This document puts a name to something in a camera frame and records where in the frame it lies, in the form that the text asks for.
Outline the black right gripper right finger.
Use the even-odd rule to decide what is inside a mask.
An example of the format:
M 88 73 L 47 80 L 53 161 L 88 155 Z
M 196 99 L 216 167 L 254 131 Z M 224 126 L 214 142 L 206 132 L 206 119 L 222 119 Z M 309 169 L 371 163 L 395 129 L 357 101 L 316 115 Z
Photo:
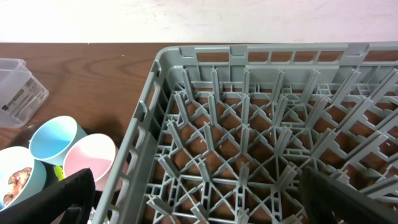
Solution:
M 397 212 L 347 185 L 315 170 L 304 169 L 299 194 L 310 224 L 397 223 Z

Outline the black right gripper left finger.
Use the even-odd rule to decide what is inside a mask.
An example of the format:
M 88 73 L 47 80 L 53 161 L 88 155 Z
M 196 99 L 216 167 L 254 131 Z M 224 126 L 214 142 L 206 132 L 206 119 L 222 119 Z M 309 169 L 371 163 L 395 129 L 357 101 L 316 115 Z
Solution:
M 57 184 L 1 212 L 1 224 L 61 223 L 86 224 L 94 204 L 95 181 L 90 169 L 82 169 Z

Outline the yellow foil snack wrapper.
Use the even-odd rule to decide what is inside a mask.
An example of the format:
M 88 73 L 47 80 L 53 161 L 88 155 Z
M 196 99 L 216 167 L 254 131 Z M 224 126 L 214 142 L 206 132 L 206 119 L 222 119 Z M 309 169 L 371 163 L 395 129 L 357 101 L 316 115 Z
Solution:
M 65 178 L 62 166 L 54 166 L 53 170 L 59 182 Z

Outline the light blue bowl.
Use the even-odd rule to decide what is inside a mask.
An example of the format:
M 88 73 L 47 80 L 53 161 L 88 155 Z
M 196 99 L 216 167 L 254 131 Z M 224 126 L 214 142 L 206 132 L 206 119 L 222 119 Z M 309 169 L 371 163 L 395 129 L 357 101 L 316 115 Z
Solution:
M 14 146 L 1 150 L 1 211 L 40 192 L 47 173 L 28 148 Z

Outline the brown food scrap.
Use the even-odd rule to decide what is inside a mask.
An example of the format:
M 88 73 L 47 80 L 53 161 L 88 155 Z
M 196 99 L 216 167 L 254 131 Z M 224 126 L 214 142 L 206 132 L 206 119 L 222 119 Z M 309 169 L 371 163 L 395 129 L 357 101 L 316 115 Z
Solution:
M 22 191 L 25 184 L 30 178 L 32 172 L 31 167 L 23 168 L 15 173 L 13 173 L 8 179 L 9 190 L 3 197 L 3 202 L 5 206 L 8 206 Z

